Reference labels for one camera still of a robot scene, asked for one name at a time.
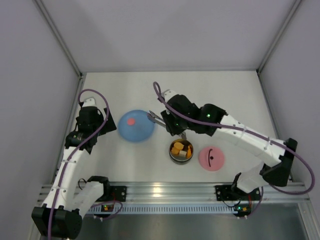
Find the metal tongs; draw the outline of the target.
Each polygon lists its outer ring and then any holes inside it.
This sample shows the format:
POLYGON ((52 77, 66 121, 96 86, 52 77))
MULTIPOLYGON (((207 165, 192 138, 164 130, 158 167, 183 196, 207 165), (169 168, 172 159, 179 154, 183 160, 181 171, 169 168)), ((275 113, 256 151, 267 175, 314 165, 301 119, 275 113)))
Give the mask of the metal tongs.
MULTIPOLYGON (((161 117, 159 117, 158 115, 156 115, 153 111, 149 110, 146 115, 147 115, 147 118, 151 122, 163 127, 164 129, 167 129, 167 126, 166 126, 164 120, 161 117)), ((179 136, 183 140, 187 140, 187 135, 185 132, 182 132, 182 133, 178 134, 177 136, 179 136)))

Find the orange round food piece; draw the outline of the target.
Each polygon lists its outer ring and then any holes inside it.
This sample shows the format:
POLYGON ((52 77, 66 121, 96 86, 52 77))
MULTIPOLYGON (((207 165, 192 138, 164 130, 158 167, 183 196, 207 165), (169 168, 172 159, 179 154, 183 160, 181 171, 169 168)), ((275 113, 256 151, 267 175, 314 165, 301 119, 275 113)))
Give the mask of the orange round food piece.
POLYGON ((178 150, 182 150, 184 148, 184 145, 181 142, 175 142, 173 146, 178 150))
POLYGON ((173 147, 173 148, 170 150, 170 152, 171 152, 172 155, 179 155, 180 150, 177 149, 177 148, 175 148, 175 147, 173 147))

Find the beige cube food piece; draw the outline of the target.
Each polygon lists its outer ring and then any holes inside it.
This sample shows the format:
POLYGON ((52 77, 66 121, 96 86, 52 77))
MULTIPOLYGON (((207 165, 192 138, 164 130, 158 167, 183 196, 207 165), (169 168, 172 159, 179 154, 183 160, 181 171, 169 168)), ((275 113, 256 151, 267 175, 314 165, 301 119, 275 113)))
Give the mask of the beige cube food piece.
POLYGON ((187 157, 187 154, 188 154, 187 151, 183 151, 183 150, 180 150, 180 151, 179 151, 179 156, 180 156, 180 157, 186 158, 186 157, 187 157))

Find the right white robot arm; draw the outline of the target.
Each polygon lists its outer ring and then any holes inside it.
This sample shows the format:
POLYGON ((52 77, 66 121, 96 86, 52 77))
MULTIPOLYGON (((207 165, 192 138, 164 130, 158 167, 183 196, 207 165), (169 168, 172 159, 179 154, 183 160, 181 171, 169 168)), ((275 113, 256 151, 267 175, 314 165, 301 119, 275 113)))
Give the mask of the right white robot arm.
POLYGON ((166 109, 160 114, 172 136, 185 130, 206 134, 228 141, 261 160, 259 165, 234 177, 231 191, 245 195, 265 185, 287 186, 293 152, 298 145, 296 140, 283 141, 261 135, 238 122, 224 109, 209 103, 197 107, 185 95, 173 91, 164 93, 159 101, 165 103, 166 109))

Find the pink round food piece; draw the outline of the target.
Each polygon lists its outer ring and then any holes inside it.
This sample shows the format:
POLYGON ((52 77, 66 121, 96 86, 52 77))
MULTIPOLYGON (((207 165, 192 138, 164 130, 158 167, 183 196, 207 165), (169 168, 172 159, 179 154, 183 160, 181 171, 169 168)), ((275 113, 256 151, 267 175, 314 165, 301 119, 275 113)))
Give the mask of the pink round food piece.
POLYGON ((135 123, 136 123, 136 120, 133 117, 127 119, 127 124, 129 126, 133 126, 135 123))

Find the blue plastic plate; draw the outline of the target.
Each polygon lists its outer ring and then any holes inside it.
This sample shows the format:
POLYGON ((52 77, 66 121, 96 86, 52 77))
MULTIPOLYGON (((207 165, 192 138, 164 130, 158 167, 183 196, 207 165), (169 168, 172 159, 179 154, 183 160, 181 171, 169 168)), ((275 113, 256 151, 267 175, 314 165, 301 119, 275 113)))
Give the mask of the blue plastic plate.
POLYGON ((118 121, 117 130, 119 135, 131 143, 140 143, 148 140, 154 133, 155 123, 147 117, 147 112, 140 109, 125 113, 118 121), (129 118, 135 119, 134 125, 128 125, 129 118))

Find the pink round lid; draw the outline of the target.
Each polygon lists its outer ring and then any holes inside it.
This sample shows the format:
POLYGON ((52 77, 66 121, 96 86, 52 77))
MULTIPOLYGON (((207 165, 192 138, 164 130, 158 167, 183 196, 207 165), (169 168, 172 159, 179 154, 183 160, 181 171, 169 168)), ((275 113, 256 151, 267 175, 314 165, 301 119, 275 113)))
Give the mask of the pink round lid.
POLYGON ((200 150, 198 154, 200 166, 210 172, 219 171, 225 164, 225 155, 216 146, 207 146, 200 150))

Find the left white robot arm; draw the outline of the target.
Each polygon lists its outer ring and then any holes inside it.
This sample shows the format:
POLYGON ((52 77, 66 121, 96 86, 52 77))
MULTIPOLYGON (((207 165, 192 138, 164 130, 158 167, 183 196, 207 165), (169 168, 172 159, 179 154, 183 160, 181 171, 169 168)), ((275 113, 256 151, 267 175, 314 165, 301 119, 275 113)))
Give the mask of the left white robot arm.
POLYGON ((83 190, 75 193, 81 170, 98 137, 117 129, 108 107, 104 112, 95 105, 80 108, 76 118, 78 129, 65 140, 63 160, 54 183, 42 205, 32 210, 33 222, 48 239, 76 239, 92 205, 111 198, 110 182, 105 176, 91 176, 83 190))

